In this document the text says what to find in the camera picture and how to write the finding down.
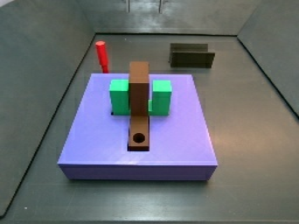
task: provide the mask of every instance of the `green block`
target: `green block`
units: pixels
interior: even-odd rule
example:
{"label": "green block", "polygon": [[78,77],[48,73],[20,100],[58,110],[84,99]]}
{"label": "green block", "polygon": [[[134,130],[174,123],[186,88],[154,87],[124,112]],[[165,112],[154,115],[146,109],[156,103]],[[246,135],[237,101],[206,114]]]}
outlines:
{"label": "green block", "polygon": [[169,80],[154,80],[155,97],[169,97],[173,95],[173,83]]}
{"label": "green block", "polygon": [[152,115],[169,116],[173,98],[173,83],[169,80],[154,81]]}
{"label": "green block", "polygon": [[114,115],[128,116],[128,80],[112,80],[108,92]]}

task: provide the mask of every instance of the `hole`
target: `hole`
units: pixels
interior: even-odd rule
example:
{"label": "hole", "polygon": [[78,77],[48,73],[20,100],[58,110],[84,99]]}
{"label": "hole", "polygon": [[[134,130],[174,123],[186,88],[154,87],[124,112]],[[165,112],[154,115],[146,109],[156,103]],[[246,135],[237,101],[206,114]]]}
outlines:
{"label": "hole", "polygon": [[146,140],[146,135],[144,135],[144,134],[142,134],[142,133],[136,133],[136,134],[134,135],[134,141],[135,141],[138,144],[140,144],[144,140]]}

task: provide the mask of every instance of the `metal panel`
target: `metal panel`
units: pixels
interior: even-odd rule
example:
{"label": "metal panel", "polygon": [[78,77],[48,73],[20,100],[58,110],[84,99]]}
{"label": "metal panel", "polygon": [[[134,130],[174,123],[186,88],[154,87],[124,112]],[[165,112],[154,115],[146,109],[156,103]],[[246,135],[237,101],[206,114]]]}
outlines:
{"label": "metal panel", "polygon": [[[130,61],[147,60],[151,74],[193,74],[219,168],[209,182],[66,178],[56,163],[90,75],[99,72],[92,46],[4,221],[299,221],[299,124],[238,39],[99,39],[107,41],[111,73],[127,73]],[[171,43],[209,43],[213,69],[171,68]]]}
{"label": "metal panel", "polygon": [[238,38],[299,115],[299,1],[267,0]]}
{"label": "metal panel", "polygon": [[0,8],[0,30],[3,216],[94,31],[72,0],[11,2]]}
{"label": "metal panel", "polygon": [[238,35],[261,0],[78,0],[95,32]]}

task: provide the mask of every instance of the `dark gray box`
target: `dark gray box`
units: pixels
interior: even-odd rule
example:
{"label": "dark gray box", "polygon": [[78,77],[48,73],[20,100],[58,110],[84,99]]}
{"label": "dark gray box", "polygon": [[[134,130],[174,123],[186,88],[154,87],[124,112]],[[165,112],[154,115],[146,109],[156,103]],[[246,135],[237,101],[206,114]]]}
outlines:
{"label": "dark gray box", "polygon": [[211,68],[214,57],[209,44],[171,44],[171,67]]}

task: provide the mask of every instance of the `green cube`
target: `green cube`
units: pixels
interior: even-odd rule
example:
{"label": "green cube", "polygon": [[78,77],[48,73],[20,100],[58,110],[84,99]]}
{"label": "green cube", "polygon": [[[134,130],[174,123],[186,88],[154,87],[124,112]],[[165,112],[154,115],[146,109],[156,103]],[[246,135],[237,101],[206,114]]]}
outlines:
{"label": "green cube", "polygon": [[112,80],[108,92],[114,115],[128,116],[128,80]]}

